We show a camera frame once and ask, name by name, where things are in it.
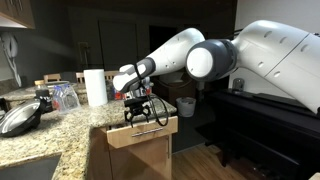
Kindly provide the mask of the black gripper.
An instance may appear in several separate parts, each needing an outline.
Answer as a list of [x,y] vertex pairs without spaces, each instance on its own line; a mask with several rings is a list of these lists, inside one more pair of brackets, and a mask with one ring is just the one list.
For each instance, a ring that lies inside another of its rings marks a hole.
[[151,111],[148,105],[144,105],[145,102],[148,101],[146,96],[137,97],[124,101],[124,105],[129,108],[129,111],[125,111],[125,121],[129,122],[131,127],[133,128],[133,117],[134,115],[143,114],[146,118],[146,121],[149,121],[149,116],[151,115]]

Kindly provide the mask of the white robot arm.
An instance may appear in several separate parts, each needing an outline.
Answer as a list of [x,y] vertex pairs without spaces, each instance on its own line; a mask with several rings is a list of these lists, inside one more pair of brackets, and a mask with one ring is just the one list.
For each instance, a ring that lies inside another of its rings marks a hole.
[[294,97],[314,114],[320,109],[320,38],[286,24],[258,20],[237,37],[206,39],[196,28],[185,29],[135,64],[124,65],[114,88],[138,90],[150,76],[184,68],[202,82],[215,81],[245,68]]

